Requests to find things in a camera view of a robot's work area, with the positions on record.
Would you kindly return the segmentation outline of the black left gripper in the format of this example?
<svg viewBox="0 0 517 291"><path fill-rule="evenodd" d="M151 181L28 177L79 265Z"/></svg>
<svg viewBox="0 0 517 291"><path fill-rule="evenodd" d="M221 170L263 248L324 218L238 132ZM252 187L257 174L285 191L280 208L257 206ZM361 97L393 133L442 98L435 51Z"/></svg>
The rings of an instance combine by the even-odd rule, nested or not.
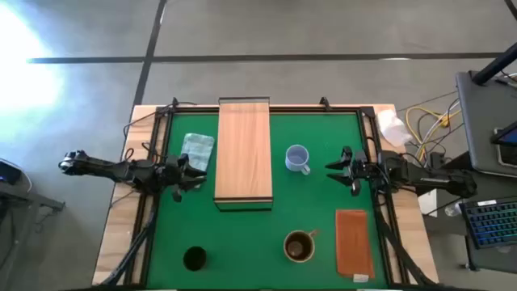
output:
<svg viewBox="0 0 517 291"><path fill-rule="evenodd" d="M190 177L186 181L186 188L198 188L203 182L207 172L196 169L191 166L187 166L189 157L187 154L180 154L179 156L171 156L166 160L161 169L162 184L164 187L171 186L172 197L175 202L182 201L181 187L180 184L183 180L183 174L186 167L186 175Z"/></svg>

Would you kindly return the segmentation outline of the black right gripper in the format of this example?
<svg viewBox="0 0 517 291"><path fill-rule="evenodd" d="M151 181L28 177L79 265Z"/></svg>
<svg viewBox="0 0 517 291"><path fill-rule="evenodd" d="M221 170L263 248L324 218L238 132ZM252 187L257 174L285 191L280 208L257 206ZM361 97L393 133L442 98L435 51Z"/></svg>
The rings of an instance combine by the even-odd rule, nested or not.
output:
<svg viewBox="0 0 517 291"><path fill-rule="evenodd" d="M353 152L351 147L343 148L344 160L331 162L325 168L343 170L343 174L327 174L326 176L351 188L351 195L358 196L361 190L360 180L380 177L377 163L370 162L363 150Z"/></svg>

